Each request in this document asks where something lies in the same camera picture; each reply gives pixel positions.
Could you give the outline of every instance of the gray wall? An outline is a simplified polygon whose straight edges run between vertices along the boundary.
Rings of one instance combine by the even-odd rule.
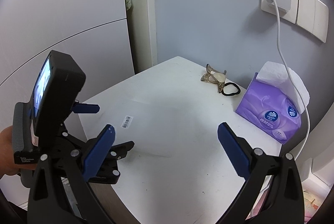
[[[205,66],[227,70],[228,79],[247,88],[255,72],[266,61],[281,63],[276,49],[276,17],[261,11],[260,0],[155,0],[158,63],[182,56]],[[334,2],[329,7],[333,27]],[[288,65],[307,87],[311,99],[311,129],[334,100],[334,29],[327,43],[295,24],[281,24],[282,50]],[[287,143],[290,150],[306,134],[302,128]]]

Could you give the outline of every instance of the display screen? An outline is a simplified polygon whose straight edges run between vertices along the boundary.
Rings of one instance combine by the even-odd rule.
[[[44,91],[46,89],[47,83],[49,82],[51,75],[50,61],[46,60],[34,87],[34,113],[35,117],[38,114],[39,105],[42,101]]]

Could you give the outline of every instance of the charging cable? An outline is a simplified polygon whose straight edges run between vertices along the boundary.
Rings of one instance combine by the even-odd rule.
[[[278,50],[278,53],[280,54],[280,57],[281,57],[281,59],[283,61],[285,69],[286,69],[286,71],[288,73],[288,77],[289,77],[292,85],[294,86],[294,88],[297,90],[297,93],[298,93],[298,95],[300,96],[300,98],[302,100],[302,103],[303,103],[303,106],[304,106],[305,112],[306,112],[307,131],[306,131],[306,136],[305,136],[305,139],[303,141],[303,144],[302,144],[300,150],[298,151],[298,153],[295,156],[295,159],[297,159],[298,156],[300,155],[300,153],[302,152],[302,149],[304,148],[306,140],[307,140],[307,138],[309,136],[309,133],[310,133],[310,116],[309,116],[309,112],[307,111],[307,107],[306,107],[305,101],[304,101],[304,99],[303,99],[303,97],[302,97],[299,89],[297,88],[297,86],[295,85],[295,83],[292,80],[292,77],[291,77],[291,74],[289,72],[289,68],[288,68],[287,62],[285,62],[284,56],[283,56],[282,51],[281,51],[281,43],[280,43],[280,34],[281,34],[280,13],[278,11],[278,6],[277,6],[276,0],[273,0],[273,3],[275,5],[276,17],[277,17],[277,50]],[[269,188],[269,184],[259,193],[259,196],[261,196],[268,188]],[[253,217],[253,210],[254,210],[254,207],[252,207],[252,210],[250,211],[250,216],[251,217]]]

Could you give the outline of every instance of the barcode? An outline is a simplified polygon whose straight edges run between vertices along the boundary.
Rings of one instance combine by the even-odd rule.
[[[122,123],[122,128],[128,128],[130,127],[131,121],[132,121],[133,117],[132,116],[126,116],[125,119],[123,120]]]

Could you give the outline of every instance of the purple tissue package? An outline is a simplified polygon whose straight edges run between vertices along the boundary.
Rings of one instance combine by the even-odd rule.
[[[285,144],[302,124],[293,102],[277,87],[256,80],[256,73],[236,113]]]

